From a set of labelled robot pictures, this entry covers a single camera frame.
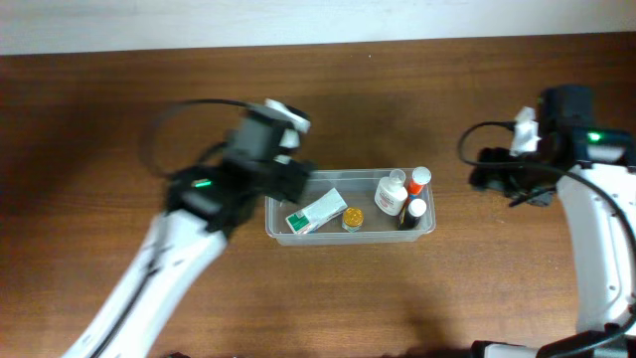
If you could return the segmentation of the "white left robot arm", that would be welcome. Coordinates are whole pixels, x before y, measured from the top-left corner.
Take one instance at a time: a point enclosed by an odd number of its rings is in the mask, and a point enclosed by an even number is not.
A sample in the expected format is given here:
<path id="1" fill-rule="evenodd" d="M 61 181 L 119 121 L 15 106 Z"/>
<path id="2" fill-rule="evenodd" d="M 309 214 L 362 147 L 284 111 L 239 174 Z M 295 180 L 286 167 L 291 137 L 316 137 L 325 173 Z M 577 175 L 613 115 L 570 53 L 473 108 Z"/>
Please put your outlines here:
<path id="1" fill-rule="evenodd" d="M 314 166 L 288 157 L 196 164 L 169 178 L 165 209 L 68 357 L 144 357 L 190 286 L 261 196 L 296 203 Z"/>

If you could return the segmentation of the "white bottle pink label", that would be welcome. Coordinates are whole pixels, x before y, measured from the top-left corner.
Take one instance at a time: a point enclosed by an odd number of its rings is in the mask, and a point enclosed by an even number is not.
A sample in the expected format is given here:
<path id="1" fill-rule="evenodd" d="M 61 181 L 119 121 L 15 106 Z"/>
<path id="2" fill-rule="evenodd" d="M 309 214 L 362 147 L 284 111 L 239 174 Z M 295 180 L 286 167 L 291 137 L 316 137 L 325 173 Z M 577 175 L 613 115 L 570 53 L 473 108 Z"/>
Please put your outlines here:
<path id="1" fill-rule="evenodd" d="M 401 211 L 408 196 L 404 187 L 405 179 L 406 175 L 401 169 L 394 169 L 380 180 L 375 203 L 385 214 L 394 217 Z"/>

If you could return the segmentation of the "green white medicine box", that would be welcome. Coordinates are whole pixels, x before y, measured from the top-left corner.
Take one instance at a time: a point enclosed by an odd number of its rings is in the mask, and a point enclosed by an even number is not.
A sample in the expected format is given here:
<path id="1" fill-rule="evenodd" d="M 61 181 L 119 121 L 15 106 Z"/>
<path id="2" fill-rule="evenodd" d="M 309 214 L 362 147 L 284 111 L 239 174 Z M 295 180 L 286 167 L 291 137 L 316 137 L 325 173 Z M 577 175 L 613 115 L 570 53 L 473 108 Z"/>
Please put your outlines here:
<path id="1" fill-rule="evenodd" d="M 332 188 L 316 201 L 288 215 L 285 223 L 295 235 L 310 234 L 342 214 L 347 208 L 348 205 L 341 194 L 336 188 Z"/>

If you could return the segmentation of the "orange tube white cap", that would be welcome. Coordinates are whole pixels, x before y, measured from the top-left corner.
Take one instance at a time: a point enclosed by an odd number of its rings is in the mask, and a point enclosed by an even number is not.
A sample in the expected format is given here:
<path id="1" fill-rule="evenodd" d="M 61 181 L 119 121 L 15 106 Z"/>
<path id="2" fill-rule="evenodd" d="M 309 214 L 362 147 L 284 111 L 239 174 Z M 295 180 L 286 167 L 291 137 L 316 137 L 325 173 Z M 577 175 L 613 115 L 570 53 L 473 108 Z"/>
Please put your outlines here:
<path id="1" fill-rule="evenodd" d="M 410 197 L 418 196 L 431 180 L 431 172 L 428 168 L 419 166 L 412 170 L 411 178 L 406 187 Z"/>

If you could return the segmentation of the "gold lid balm jar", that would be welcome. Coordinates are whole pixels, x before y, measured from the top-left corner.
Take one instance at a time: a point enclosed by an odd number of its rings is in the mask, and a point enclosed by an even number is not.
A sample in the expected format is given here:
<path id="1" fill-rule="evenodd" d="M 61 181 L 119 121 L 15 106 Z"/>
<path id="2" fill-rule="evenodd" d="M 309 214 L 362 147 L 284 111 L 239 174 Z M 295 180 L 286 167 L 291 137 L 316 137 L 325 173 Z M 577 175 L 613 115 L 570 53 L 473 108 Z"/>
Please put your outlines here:
<path id="1" fill-rule="evenodd" d="M 342 215 L 342 228 L 349 233 L 359 231 L 364 223 L 364 213 L 360 208 L 349 207 Z"/>

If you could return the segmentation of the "dark bottle white cap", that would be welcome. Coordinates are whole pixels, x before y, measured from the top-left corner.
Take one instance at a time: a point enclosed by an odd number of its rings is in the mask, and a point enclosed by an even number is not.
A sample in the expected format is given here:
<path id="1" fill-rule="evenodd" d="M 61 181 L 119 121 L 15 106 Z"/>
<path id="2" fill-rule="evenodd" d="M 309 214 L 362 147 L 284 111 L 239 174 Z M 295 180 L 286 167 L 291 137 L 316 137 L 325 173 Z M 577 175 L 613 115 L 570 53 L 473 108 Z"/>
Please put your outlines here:
<path id="1" fill-rule="evenodd" d="M 398 216 L 398 228 L 401 231 L 415 229 L 426 210 L 427 204 L 423 199 L 411 200 Z"/>

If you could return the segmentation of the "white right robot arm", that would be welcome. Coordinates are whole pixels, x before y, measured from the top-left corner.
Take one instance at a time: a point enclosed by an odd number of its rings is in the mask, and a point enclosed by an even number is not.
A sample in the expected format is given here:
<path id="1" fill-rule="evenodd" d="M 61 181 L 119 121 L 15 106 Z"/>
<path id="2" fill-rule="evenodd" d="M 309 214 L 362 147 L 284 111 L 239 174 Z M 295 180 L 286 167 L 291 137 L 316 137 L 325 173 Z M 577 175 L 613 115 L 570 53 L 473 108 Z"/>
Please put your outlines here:
<path id="1" fill-rule="evenodd" d="M 595 123 L 588 87 L 545 89 L 501 127 L 509 148 L 483 148 L 469 161 L 469 185 L 496 191 L 511 206 L 545 207 L 559 199 L 574 257 L 575 334 L 530 348 L 476 341 L 473 357 L 632 357 L 635 354 L 635 140 Z"/>

